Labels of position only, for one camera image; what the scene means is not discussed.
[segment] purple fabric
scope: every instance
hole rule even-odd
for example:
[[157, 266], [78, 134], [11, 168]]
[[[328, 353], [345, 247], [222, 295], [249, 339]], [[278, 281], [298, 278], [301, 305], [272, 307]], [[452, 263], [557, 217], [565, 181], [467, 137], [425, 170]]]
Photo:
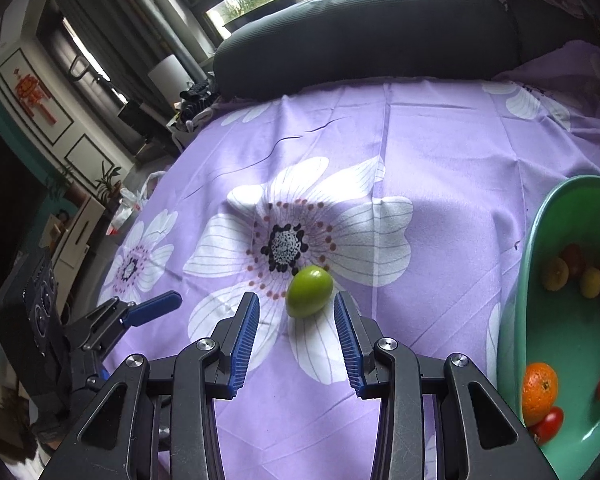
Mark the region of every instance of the purple fabric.
[[[386, 335], [464, 352], [495, 382], [528, 226], [561, 180], [600, 174], [600, 50], [569, 43], [498, 79], [351, 82], [215, 118], [158, 184], [101, 293], [174, 289], [183, 305], [130, 329], [109, 369], [177, 354], [254, 290], [250, 371], [217, 403], [227, 479], [369, 478], [378, 403], [346, 381], [333, 307], [293, 321], [283, 293], [292, 269], [328, 266]], [[426, 421], [435, 478], [428, 404]]]

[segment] metal bolt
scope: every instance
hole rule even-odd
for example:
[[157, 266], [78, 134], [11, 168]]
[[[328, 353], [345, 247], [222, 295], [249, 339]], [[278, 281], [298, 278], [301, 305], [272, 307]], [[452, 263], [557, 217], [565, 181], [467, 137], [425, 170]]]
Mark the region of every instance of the metal bolt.
[[129, 368], [138, 368], [144, 362], [144, 358], [139, 354], [133, 354], [126, 358], [126, 365]]
[[395, 350], [398, 348], [398, 342], [390, 337], [383, 337], [382, 339], [378, 340], [378, 346], [382, 350]]
[[204, 339], [198, 341], [196, 346], [198, 347], [198, 350], [202, 350], [204, 352], [211, 350], [214, 346], [216, 346], [216, 342], [209, 337], [205, 337]]
[[451, 354], [451, 364], [462, 368], [469, 364], [469, 358], [464, 354]]

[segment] green basin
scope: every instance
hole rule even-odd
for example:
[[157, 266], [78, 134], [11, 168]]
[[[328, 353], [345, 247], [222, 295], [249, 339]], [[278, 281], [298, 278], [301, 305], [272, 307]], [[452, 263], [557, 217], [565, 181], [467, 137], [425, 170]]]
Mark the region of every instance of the green basin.
[[558, 374], [560, 433], [542, 446], [560, 480], [576, 480], [600, 464], [600, 297], [586, 300], [577, 282], [544, 290], [540, 269], [571, 242], [587, 263], [600, 264], [600, 177], [564, 181], [544, 200], [525, 245], [518, 284], [502, 313], [498, 338], [498, 390], [522, 420], [526, 365], [545, 362]]

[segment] orange fruit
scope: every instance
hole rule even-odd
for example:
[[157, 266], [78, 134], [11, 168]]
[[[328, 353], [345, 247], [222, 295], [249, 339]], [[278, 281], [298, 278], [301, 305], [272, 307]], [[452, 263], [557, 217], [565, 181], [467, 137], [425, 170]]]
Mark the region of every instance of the orange fruit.
[[545, 363], [526, 367], [522, 381], [522, 416], [527, 426], [540, 422], [551, 410], [558, 396], [558, 375]]

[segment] curtain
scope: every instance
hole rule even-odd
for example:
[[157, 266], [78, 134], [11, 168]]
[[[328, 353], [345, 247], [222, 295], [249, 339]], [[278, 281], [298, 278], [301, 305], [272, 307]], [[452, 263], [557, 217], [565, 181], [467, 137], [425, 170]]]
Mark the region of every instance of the curtain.
[[55, 0], [112, 84], [165, 117], [173, 115], [147, 73], [171, 54], [134, 0]]

